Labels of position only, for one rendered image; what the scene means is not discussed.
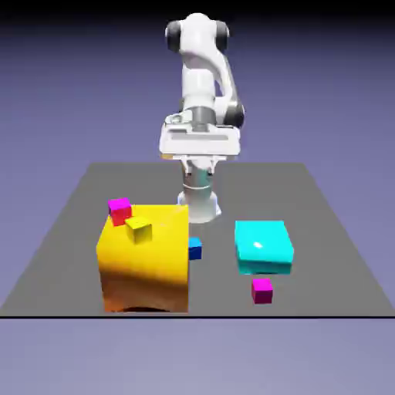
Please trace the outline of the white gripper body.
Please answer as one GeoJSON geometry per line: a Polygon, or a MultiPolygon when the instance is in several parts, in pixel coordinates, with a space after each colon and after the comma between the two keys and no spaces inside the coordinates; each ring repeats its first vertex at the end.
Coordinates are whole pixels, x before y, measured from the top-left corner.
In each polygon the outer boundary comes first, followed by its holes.
{"type": "Polygon", "coordinates": [[[161,127],[159,151],[163,158],[233,157],[239,155],[240,130],[236,127],[208,124],[208,131],[192,130],[190,123],[164,123],[161,127]]]}

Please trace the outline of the small red cube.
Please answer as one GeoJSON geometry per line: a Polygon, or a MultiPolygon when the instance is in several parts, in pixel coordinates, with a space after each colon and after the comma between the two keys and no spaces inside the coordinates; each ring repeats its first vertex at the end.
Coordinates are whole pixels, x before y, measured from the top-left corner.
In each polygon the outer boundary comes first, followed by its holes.
{"type": "Polygon", "coordinates": [[[132,217],[132,206],[127,197],[110,199],[107,204],[114,226],[122,226],[125,224],[125,220],[132,217]]]}

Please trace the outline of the small yellow cube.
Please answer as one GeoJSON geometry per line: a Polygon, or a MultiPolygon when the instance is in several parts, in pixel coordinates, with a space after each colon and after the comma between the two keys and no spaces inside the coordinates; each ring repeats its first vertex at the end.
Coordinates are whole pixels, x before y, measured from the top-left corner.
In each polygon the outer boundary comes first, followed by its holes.
{"type": "Polygon", "coordinates": [[[153,225],[148,219],[136,216],[125,220],[127,235],[134,244],[149,242],[153,237],[153,225]]]}

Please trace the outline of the small blue cube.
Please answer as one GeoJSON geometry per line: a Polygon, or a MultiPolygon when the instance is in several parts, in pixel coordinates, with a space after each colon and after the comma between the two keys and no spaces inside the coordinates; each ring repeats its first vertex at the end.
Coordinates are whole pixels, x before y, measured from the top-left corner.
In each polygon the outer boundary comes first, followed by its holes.
{"type": "Polygon", "coordinates": [[[188,240],[189,260],[200,260],[202,256],[202,242],[198,237],[191,237],[188,240]]]}

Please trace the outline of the small magenta cube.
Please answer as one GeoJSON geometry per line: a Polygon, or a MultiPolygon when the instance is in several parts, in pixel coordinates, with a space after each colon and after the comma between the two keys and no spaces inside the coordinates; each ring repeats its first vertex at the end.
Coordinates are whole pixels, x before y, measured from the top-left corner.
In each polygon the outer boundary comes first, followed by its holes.
{"type": "Polygon", "coordinates": [[[273,298],[271,279],[252,279],[252,300],[254,304],[270,304],[273,298]]]}

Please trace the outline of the large cyan box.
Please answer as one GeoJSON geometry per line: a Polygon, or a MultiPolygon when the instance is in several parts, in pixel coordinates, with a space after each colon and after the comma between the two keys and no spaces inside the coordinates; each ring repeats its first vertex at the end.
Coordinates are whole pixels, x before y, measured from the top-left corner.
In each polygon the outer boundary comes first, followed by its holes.
{"type": "Polygon", "coordinates": [[[294,248],[284,221],[237,220],[235,250],[242,275],[288,275],[294,248]]]}

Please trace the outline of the large orange box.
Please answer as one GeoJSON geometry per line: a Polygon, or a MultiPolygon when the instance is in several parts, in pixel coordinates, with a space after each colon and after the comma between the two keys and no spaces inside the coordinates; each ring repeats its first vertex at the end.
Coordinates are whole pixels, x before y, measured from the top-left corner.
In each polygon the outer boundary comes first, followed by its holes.
{"type": "Polygon", "coordinates": [[[187,205],[135,204],[132,217],[153,225],[149,242],[134,244],[126,225],[106,219],[96,245],[104,309],[188,311],[189,212],[187,205]]]}

